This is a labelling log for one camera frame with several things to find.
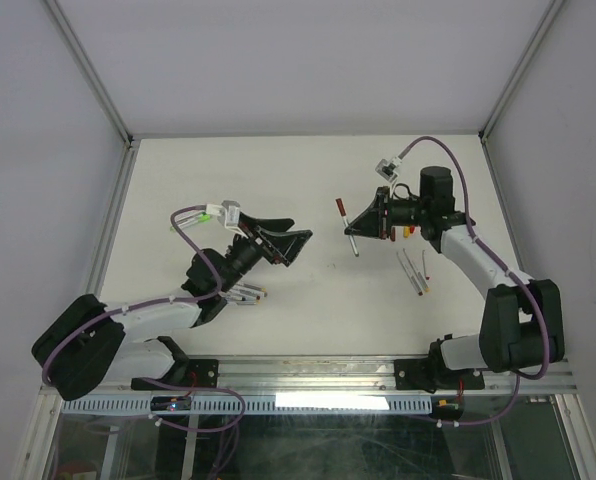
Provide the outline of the red brown capped pen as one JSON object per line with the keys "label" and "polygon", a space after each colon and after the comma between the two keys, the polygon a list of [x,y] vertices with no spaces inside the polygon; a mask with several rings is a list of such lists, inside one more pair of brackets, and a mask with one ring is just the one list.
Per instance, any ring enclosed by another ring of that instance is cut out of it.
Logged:
{"label": "red brown capped pen", "polygon": [[414,288],[416,294],[418,296],[423,296],[424,292],[423,292],[422,288],[420,287],[420,285],[418,284],[417,277],[414,274],[414,272],[411,270],[411,267],[408,265],[408,262],[404,259],[403,255],[400,252],[397,252],[397,258],[398,258],[407,278],[409,279],[412,287]]}

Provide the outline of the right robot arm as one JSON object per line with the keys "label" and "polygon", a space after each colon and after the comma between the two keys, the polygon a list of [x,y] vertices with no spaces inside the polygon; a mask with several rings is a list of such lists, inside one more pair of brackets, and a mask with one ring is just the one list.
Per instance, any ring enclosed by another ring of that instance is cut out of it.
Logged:
{"label": "right robot arm", "polygon": [[545,372],[565,356],[561,295],[551,280],[536,280],[494,259],[475,224],[455,207],[453,178],[446,167],[425,167],[419,192],[398,197],[377,189],[372,203],[345,227],[348,236],[385,240],[398,227],[417,227],[439,254],[454,263],[484,299],[480,330],[433,342],[426,378],[447,387],[464,370]]}

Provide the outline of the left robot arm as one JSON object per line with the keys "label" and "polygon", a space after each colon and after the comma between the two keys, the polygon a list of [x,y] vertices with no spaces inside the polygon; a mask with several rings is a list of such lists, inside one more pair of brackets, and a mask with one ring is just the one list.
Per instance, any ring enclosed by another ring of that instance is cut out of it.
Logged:
{"label": "left robot arm", "polygon": [[[184,232],[184,221],[201,215],[223,218],[225,229],[233,232],[225,254],[200,248]],[[177,210],[170,223],[195,253],[179,292],[116,307],[83,294],[34,343],[32,355],[43,383],[63,400],[80,399],[105,381],[153,378],[170,389],[186,385],[186,355],[168,332],[213,321],[258,262],[288,267],[313,235],[295,229],[291,218],[231,215],[215,204]]]}

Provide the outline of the opened red pen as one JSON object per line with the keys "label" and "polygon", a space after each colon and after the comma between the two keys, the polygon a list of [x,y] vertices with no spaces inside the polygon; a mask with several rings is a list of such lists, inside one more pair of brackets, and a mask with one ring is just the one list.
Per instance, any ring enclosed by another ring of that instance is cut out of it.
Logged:
{"label": "opened red pen", "polygon": [[425,281],[429,281],[431,279],[428,268],[427,268],[427,255],[426,249],[422,250],[421,254],[421,264],[422,264],[422,274],[424,275]]}

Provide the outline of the opened yellow pen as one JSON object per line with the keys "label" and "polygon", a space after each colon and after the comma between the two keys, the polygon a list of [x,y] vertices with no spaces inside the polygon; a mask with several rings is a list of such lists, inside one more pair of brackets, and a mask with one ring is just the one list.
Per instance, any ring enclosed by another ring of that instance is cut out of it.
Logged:
{"label": "opened yellow pen", "polygon": [[403,253],[405,255],[405,258],[407,259],[410,268],[413,270],[414,275],[421,287],[421,290],[424,293],[429,293],[430,292],[430,288],[427,284],[427,280],[425,279],[425,277],[423,276],[422,272],[420,271],[420,269],[417,267],[417,265],[415,264],[415,262],[413,261],[413,259],[410,257],[410,255],[407,253],[406,250],[403,250]]}

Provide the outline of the green capped pen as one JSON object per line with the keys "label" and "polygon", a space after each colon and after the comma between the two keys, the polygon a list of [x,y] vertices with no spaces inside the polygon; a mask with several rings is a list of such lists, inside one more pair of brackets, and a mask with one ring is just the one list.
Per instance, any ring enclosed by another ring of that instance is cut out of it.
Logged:
{"label": "green capped pen", "polygon": [[175,222],[175,226],[171,226],[170,230],[175,231],[177,228],[184,230],[186,228],[208,222],[211,218],[212,216],[204,211],[196,212],[191,215],[178,218]]}

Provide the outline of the pile of capped pens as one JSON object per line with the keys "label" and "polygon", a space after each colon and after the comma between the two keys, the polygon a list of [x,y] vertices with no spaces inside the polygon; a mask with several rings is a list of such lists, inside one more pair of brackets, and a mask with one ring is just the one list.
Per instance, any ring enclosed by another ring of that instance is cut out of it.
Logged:
{"label": "pile of capped pens", "polygon": [[243,306],[257,305],[267,296],[264,288],[250,284],[236,284],[224,294],[229,303]]}

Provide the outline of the aluminium front rail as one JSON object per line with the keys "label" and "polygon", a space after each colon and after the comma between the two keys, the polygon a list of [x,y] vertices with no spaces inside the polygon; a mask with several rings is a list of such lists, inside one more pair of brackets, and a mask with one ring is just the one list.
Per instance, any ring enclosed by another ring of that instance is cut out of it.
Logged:
{"label": "aluminium front rail", "polygon": [[470,370],[431,381],[419,356],[192,356],[174,385],[221,387],[239,392],[359,391],[415,394],[506,395],[516,376]]}

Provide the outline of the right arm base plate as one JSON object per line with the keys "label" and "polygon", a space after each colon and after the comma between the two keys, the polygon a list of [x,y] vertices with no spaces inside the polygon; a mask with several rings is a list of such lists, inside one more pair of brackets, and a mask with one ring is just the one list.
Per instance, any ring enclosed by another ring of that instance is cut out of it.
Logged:
{"label": "right arm base plate", "polygon": [[476,376],[473,370],[451,370],[427,357],[396,359],[393,366],[395,385],[399,391],[422,390],[435,393],[438,390],[485,389],[483,376]]}

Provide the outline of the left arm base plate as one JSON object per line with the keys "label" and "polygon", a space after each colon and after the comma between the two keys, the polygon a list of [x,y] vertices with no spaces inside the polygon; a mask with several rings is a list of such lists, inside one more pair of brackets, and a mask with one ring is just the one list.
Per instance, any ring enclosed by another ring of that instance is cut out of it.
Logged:
{"label": "left arm base plate", "polygon": [[176,360],[161,377],[147,380],[133,378],[130,387],[134,391],[169,390],[189,391],[194,388],[214,388],[219,376],[219,361],[209,358]]}

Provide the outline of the right frame post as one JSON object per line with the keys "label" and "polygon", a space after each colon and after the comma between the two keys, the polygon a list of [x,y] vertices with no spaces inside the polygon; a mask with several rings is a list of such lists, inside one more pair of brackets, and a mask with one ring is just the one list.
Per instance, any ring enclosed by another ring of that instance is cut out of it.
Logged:
{"label": "right frame post", "polygon": [[520,87],[523,78],[528,73],[534,59],[539,54],[543,43],[566,5],[566,0],[550,0],[547,3],[547,6],[541,14],[541,17],[530,35],[518,61],[507,78],[500,95],[495,101],[482,128],[479,130],[478,135],[482,144],[487,143],[488,138],[491,136],[496,125],[503,117],[506,108]]}

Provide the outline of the frame post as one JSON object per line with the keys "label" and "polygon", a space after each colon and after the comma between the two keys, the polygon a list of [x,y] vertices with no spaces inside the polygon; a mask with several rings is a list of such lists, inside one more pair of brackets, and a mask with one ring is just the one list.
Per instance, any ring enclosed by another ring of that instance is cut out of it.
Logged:
{"label": "frame post", "polygon": [[125,146],[130,147],[133,135],[112,101],[62,5],[56,0],[42,0],[41,4],[115,133]]}
{"label": "frame post", "polygon": [[520,87],[523,78],[528,73],[534,59],[539,54],[543,43],[566,5],[566,0],[550,0],[547,3],[547,6],[541,14],[541,17],[530,35],[518,61],[507,78],[500,95],[495,101],[482,128],[479,130],[478,135],[482,144],[487,143],[488,138],[491,136],[496,125],[503,117],[506,108]]}

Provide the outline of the left frame post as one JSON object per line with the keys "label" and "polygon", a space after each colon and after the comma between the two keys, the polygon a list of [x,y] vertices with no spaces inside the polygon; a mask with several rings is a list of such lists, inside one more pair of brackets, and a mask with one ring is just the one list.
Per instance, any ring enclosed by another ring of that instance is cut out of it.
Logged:
{"label": "left frame post", "polygon": [[56,0],[42,0],[41,4],[115,133],[125,146],[130,147],[133,135],[112,101],[62,5]]}

